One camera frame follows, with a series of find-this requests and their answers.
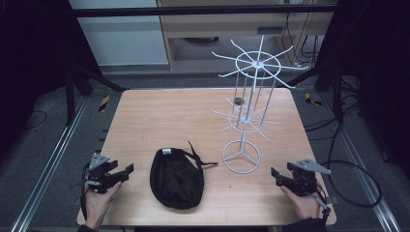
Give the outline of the aluminium floor rail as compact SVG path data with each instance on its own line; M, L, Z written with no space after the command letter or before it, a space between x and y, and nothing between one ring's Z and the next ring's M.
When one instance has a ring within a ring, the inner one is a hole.
M376 214L384 232L402 232L395 216L386 202L380 184L366 174L367 168L356 149L351 136L339 121L335 122L337 133L335 138L339 138L347 156L347 163L355 167L355 173L359 179L361 187L370 203L374 203L372 209Z
M10 232L26 232L35 213L37 212L40 203L44 198L44 194L50 184L52 177L65 154L65 151L73 137L73 133L82 117L84 108L88 102L88 97L80 97L78 105L74 109L72 121L64 127L64 130L56 143L43 171L35 184L30 196L28 197L24 207L15 219Z

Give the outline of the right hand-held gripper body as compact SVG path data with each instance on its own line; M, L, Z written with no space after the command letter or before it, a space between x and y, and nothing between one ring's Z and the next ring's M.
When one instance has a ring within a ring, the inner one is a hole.
M330 169L312 159L288 162L287 169L292 173L292 178L286 182L285 186L297 196L307 196L317 191L317 173L332 174Z

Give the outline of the person's right hand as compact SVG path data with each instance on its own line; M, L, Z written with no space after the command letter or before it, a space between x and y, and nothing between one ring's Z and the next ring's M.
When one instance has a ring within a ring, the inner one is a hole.
M285 186L280 189L293 203L299 219L319 218L320 205L316 200L316 194L298 196Z

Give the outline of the black curtain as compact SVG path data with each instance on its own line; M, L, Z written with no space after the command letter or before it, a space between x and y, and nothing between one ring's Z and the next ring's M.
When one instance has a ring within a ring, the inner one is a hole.
M410 0L338 0L319 60L343 40L341 70L359 79L359 99L390 159L410 179Z
M65 44L80 66L100 73L69 0L0 0L0 163L8 158L41 95L65 85Z

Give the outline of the person's left hand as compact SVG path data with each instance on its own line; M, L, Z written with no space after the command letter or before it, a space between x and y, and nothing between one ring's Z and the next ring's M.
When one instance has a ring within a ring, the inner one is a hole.
M97 232L102 223L104 216L109 208L114 195L121 188L122 182L118 182L106 193L97 193L92 189L87 189L85 193L86 222L85 226L93 232Z

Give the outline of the black horizontal frame bar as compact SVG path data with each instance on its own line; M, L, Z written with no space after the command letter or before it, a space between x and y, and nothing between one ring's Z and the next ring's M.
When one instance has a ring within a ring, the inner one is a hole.
M99 16L151 16L151 15L235 15L235 14L281 14L281 13L328 13L338 8L325 5L246 5L246 6L193 6L125 9L72 10L76 17Z

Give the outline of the white cabinet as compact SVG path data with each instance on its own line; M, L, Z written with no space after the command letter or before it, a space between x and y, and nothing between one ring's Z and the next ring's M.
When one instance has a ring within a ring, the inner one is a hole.
M157 0L69 0L74 10L150 8ZM158 16L82 17L78 20L101 67L167 65Z

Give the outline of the black cap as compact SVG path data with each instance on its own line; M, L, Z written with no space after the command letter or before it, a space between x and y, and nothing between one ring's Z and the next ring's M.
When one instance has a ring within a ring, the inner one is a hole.
M197 207L202 199L205 180L203 162L190 143L191 152L177 148L157 150L150 170L150 187L163 206L176 210Z

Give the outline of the light wooden desk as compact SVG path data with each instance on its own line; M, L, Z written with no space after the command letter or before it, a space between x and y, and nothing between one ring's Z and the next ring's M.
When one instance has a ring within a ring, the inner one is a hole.
M337 0L156 0L160 7L241 6L241 5L319 5ZM302 61L303 41L307 36L326 34L331 13L279 14L198 14L163 15L161 26L168 62L175 63L177 41L183 38L212 38L273 35L281 48L293 50L284 56L287 64Z

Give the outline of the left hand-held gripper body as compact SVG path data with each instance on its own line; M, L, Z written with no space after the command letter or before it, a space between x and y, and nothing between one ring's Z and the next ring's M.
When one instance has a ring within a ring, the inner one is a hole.
M90 163L86 165L88 177L85 183L97 193L106 193L109 189L107 178L112 169L110 157L94 154Z

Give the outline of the black metal stand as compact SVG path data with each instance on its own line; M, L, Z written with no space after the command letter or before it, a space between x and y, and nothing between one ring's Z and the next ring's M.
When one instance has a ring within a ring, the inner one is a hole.
M108 87L109 89L116 91L116 92L124 92L126 91L125 87L117 85L114 82L103 77L101 74L97 74L96 72L92 72L89 69L86 69L81 66L75 66L72 68L67 69L65 74L65 90L66 90L66 104L67 104L67 123L66 125L69 126L74 119L75 116L75 108L74 108L74 89L77 89L81 96L91 96L93 94L93 87L88 81L91 78L96 80L100 84Z
M333 87L333 112L337 120L343 122L343 112L341 106L341 68L338 61L325 61L314 68L300 74L298 77L287 82L288 85L296 85L311 76L318 75L314 84L316 91L322 92L330 86Z

